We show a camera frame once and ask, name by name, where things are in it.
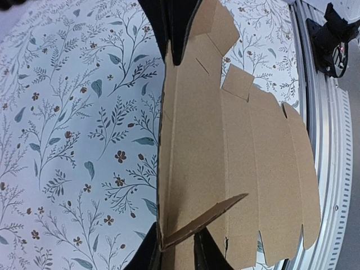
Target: floral pattern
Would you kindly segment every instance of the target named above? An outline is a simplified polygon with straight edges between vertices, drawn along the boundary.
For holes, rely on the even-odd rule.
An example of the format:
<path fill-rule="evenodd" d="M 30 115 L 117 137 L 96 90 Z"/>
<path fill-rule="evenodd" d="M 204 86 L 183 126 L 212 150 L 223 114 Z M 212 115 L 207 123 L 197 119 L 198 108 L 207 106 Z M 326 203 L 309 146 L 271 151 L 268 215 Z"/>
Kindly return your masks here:
<path fill-rule="evenodd" d="M 240 32 L 223 78 L 297 107 L 287 5 L 222 2 Z M 33 3 L 0 43 L 0 270 L 124 269 L 157 215 L 163 79 L 136 1 Z M 272 269 L 260 241 L 253 269 Z"/>

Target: flower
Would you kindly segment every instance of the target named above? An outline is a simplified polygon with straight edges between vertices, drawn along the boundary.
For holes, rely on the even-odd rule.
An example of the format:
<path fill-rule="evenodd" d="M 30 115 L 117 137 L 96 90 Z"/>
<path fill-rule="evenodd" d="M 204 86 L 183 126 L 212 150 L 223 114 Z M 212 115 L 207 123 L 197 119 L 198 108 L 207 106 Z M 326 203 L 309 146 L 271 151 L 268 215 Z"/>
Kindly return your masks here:
<path fill-rule="evenodd" d="M 42 207 L 42 206 L 39 207 L 38 210 L 39 210 L 39 214 L 43 214 L 45 212 L 44 207 Z"/>
<path fill-rule="evenodd" d="M 70 139 L 72 137 L 71 131 L 65 132 L 65 138 Z"/>
<path fill-rule="evenodd" d="M 118 187 L 122 187 L 125 183 L 125 179 L 121 179 L 120 177 L 117 177 L 116 180 L 115 180 L 115 184 L 118 186 Z"/>
<path fill-rule="evenodd" d="M 39 93 L 36 93 L 36 92 L 35 92 L 35 93 L 33 94 L 33 97 L 32 97 L 33 101 L 38 100 L 38 99 L 39 99 L 39 95 L 40 95 Z"/>
<path fill-rule="evenodd" d="M 114 222 L 114 219 L 110 215 L 107 215 L 107 218 L 104 218 L 103 221 L 107 223 L 107 225 L 111 226 Z"/>
<path fill-rule="evenodd" d="M 79 245 L 81 245 L 83 243 L 83 241 L 81 241 L 79 236 L 76 239 L 74 238 L 73 241 L 77 246 L 79 246 Z"/>
<path fill-rule="evenodd" d="M 90 184 L 85 184 L 85 188 L 83 188 L 83 190 L 86 192 L 88 192 L 88 193 L 90 193 L 91 192 L 91 185 Z"/>
<path fill-rule="evenodd" d="M 37 231 L 35 231 L 35 230 L 33 230 L 33 231 L 31 232 L 31 235 L 33 236 L 33 239 L 36 239 L 36 240 L 39 240 L 39 239 L 40 239 L 40 237 L 39 237 L 39 232 L 37 232 Z"/>
<path fill-rule="evenodd" d="M 126 159 L 125 151 L 118 151 L 118 153 L 115 155 L 115 158 L 119 163 L 122 163 Z"/>
<path fill-rule="evenodd" d="M 90 48 L 91 49 L 95 49 L 96 47 L 97 47 L 96 43 L 93 43 L 93 42 L 90 43 Z"/>
<path fill-rule="evenodd" d="M 150 27 L 149 26 L 144 26 L 142 28 L 142 30 L 144 30 L 145 33 L 149 32 L 150 31 Z"/>

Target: cardboard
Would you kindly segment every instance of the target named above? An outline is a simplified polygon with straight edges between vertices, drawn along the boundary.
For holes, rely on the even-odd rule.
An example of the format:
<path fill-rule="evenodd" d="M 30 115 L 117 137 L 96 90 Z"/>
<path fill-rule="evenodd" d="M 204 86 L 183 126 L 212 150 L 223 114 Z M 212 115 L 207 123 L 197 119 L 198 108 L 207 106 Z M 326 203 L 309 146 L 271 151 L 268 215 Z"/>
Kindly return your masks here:
<path fill-rule="evenodd" d="M 211 27 L 204 24 L 209 15 Z M 308 249 L 320 231 L 305 125 L 237 67 L 221 88 L 222 57 L 239 34 L 218 0 L 203 0 L 193 26 L 181 64 L 174 66 L 171 49 L 165 57 L 157 178 L 162 269 L 193 270 L 189 237 L 207 225 L 235 269 L 256 264 L 259 232 L 269 266 L 292 259 L 301 233 Z"/>

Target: brown cardboard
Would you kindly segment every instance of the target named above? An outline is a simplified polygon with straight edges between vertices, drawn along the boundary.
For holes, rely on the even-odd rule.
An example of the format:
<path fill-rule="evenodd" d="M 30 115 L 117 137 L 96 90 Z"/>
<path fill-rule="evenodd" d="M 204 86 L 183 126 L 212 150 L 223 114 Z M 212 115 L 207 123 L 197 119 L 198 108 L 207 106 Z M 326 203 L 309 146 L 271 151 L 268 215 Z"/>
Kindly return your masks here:
<path fill-rule="evenodd" d="M 199 11 L 182 63 L 173 66 L 170 50 L 165 58 L 157 183 L 163 267 L 193 270 L 189 236 L 207 225 L 221 250 L 228 238 L 235 269 L 255 265 L 260 232 L 271 266 L 295 256 L 302 228 L 306 249 L 320 231 L 310 141 L 300 115 L 257 89 L 250 74 L 230 66 L 221 88 L 222 57 L 239 34 L 218 0 L 203 0 Z M 208 14 L 213 23 L 203 33 Z"/>

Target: floral tablecloth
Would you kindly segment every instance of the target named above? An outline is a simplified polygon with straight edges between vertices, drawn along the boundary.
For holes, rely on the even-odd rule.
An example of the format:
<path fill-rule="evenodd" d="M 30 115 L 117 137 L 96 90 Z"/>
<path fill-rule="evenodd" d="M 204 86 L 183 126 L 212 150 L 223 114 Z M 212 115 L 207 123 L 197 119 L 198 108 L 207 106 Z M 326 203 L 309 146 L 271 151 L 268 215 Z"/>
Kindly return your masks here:
<path fill-rule="evenodd" d="M 286 3 L 222 2 L 240 31 L 223 75 L 297 107 Z M 163 79 L 137 2 L 34 2 L 0 44 L 0 270 L 126 266 L 156 215 Z"/>

